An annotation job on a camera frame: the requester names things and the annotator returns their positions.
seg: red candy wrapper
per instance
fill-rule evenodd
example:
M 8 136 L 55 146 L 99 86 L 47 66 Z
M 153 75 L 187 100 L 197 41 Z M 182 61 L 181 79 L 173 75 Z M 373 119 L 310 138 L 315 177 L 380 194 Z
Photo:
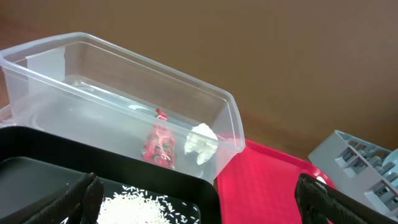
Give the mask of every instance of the red candy wrapper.
M 167 115 L 160 109 L 156 109 L 155 117 L 167 121 Z M 173 132 L 155 124 L 144 144 L 142 160 L 174 170 L 174 146 Z

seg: red tray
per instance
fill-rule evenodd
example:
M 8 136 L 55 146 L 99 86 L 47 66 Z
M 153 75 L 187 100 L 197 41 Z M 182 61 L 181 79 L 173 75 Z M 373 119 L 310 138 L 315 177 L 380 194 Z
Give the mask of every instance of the red tray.
M 223 224 L 301 223 L 294 190 L 301 173 L 333 187 L 329 178 L 309 162 L 246 140 L 217 177 Z

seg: gray dish rack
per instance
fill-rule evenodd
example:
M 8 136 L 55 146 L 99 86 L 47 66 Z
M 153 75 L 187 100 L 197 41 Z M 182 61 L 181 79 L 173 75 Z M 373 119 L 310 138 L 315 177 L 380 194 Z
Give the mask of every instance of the gray dish rack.
M 336 189 L 369 208 L 398 221 L 398 175 L 382 166 L 390 150 L 334 131 L 308 158 L 334 183 Z

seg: clear plastic bin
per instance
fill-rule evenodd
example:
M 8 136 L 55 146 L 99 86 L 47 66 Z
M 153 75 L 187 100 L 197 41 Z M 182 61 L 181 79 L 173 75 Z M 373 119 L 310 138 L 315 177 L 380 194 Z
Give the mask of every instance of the clear plastic bin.
M 12 47 L 0 52 L 0 65 L 17 125 L 141 159 L 156 124 L 173 133 L 175 170 L 209 182 L 245 147 L 239 111 L 227 91 L 92 35 Z M 157 108 L 168 121 L 155 118 Z M 218 138 L 199 135 L 217 148 L 202 165 L 197 152 L 184 152 L 200 123 Z

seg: brown wall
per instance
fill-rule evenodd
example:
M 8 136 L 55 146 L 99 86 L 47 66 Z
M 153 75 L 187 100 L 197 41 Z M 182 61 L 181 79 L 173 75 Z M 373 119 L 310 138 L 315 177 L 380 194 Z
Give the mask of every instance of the brown wall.
M 88 32 L 228 90 L 254 140 L 308 153 L 340 129 L 397 147 L 396 0 L 3 0 L 0 16 Z

